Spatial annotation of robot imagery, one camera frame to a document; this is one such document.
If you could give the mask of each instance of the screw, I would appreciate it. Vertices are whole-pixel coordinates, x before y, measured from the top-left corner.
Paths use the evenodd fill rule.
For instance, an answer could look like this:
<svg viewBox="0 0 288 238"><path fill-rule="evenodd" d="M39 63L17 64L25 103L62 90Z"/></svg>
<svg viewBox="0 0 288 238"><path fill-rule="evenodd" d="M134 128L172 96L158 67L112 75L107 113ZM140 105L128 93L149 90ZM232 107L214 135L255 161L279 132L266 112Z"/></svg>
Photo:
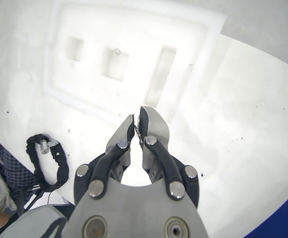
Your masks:
<svg viewBox="0 0 288 238"><path fill-rule="evenodd" d="M177 199L181 199L185 195L185 187L178 181L173 181L169 184L170 194Z"/></svg>
<svg viewBox="0 0 288 238"><path fill-rule="evenodd" d="M88 169L89 169L88 165L82 164L82 165L80 165L80 166L78 167L78 169L76 170L76 175L77 175L78 177L83 177L83 176L85 176L85 175L87 174Z"/></svg>
<svg viewBox="0 0 288 238"><path fill-rule="evenodd" d="M157 139L154 136L147 136L145 140L148 145L155 145L157 142Z"/></svg>
<svg viewBox="0 0 288 238"><path fill-rule="evenodd" d="M126 149L128 146L128 142L126 140L121 140L118 142L117 145L120 149Z"/></svg>
<svg viewBox="0 0 288 238"><path fill-rule="evenodd" d="M104 190L104 183L101 180L93 180L88 187L90 197L95 198L101 195Z"/></svg>
<svg viewBox="0 0 288 238"><path fill-rule="evenodd" d="M187 166L185 166L185 174L189 178L193 179L193 178L196 178L197 171L196 171L196 169L193 166L187 165Z"/></svg>
<svg viewBox="0 0 288 238"><path fill-rule="evenodd" d="M110 152L110 150L112 150L114 146L110 145L107 147L106 151L105 151L105 154L108 154Z"/></svg>

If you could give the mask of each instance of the black cable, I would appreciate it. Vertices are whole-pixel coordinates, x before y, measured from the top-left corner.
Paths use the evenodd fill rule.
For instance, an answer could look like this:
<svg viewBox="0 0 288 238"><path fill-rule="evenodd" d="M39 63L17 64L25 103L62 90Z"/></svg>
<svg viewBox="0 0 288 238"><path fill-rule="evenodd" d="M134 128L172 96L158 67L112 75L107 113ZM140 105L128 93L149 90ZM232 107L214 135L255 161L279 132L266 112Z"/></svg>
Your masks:
<svg viewBox="0 0 288 238"><path fill-rule="evenodd" d="M49 198L50 198L51 193L52 193L52 192L50 192L50 194L49 194L49 196L48 196L48 202L47 202L47 205L49 204Z"/></svg>

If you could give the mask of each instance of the metal bolt head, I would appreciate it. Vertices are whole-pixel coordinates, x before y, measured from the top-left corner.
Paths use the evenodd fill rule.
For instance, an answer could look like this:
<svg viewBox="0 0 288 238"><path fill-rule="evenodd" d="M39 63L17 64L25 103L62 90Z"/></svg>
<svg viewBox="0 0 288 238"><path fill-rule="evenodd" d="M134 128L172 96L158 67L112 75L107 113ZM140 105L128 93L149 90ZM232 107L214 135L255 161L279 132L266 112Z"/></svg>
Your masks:
<svg viewBox="0 0 288 238"><path fill-rule="evenodd" d="M179 217L170 218L165 225L166 238L188 238L189 228Z"/></svg>
<svg viewBox="0 0 288 238"><path fill-rule="evenodd" d="M98 197L104 190L104 183L101 180L93 180L88 187L90 197Z"/></svg>
<svg viewBox="0 0 288 238"><path fill-rule="evenodd" d="M173 181L169 184L170 194L177 199L181 199L185 195L185 187L178 181Z"/></svg>
<svg viewBox="0 0 288 238"><path fill-rule="evenodd" d="M91 217L84 225L84 238L105 238L107 236L108 226L102 216Z"/></svg>
<svg viewBox="0 0 288 238"><path fill-rule="evenodd" d="M155 136L147 136L145 140L148 145L155 145L157 142L157 139Z"/></svg>
<svg viewBox="0 0 288 238"><path fill-rule="evenodd" d="M110 145L107 147L106 151L105 151L105 154L108 154L110 152L110 150L112 150L114 146Z"/></svg>
<svg viewBox="0 0 288 238"><path fill-rule="evenodd" d="M197 176L197 171L193 166L187 165L187 166L185 166L185 174L189 178L194 179Z"/></svg>
<svg viewBox="0 0 288 238"><path fill-rule="evenodd" d="M89 169L89 166L86 165L86 164L82 164L78 167L78 169L76 170L76 175L78 177L83 177L87 174L88 172L88 169Z"/></svg>
<svg viewBox="0 0 288 238"><path fill-rule="evenodd" d="M128 142L126 140L121 140L118 142L117 145L120 149L126 149L128 146Z"/></svg>

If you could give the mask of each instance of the metal ring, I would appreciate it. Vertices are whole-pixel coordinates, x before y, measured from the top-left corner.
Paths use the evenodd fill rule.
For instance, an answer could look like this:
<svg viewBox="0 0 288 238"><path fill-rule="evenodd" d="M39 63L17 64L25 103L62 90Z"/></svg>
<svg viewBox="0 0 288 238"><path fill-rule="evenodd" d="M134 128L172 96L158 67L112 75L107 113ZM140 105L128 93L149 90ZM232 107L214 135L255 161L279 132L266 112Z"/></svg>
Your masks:
<svg viewBox="0 0 288 238"><path fill-rule="evenodd" d="M105 238L108 232L108 225L102 216L90 217L83 226L85 238Z"/></svg>
<svg viewBox="0 0 288 238"><path fill-rule="evenodd" d="M117 54L117 55L120 55L121 54L121 51L119 49L115 49L114 52Z"/></svg>
<svg viewBox="0 0 288 238"><path fill-rule="evenodd" d="M179 217L171 217L165 224L166 238L188 238L187 224Z"/></svg>

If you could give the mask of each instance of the rectangular recess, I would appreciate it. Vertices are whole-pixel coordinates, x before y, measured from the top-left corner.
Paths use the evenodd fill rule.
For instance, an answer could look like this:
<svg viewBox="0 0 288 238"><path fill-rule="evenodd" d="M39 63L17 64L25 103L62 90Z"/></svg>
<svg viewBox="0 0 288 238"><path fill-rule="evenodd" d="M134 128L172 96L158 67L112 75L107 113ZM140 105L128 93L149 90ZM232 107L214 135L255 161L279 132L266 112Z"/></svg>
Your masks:
<svg viewBox="0 0 288 238"><path fill-rule="evenodd" d="M161 97L165 82L172 67L176 50L163 47L157 61L145 103L156 107Z"/></svg>

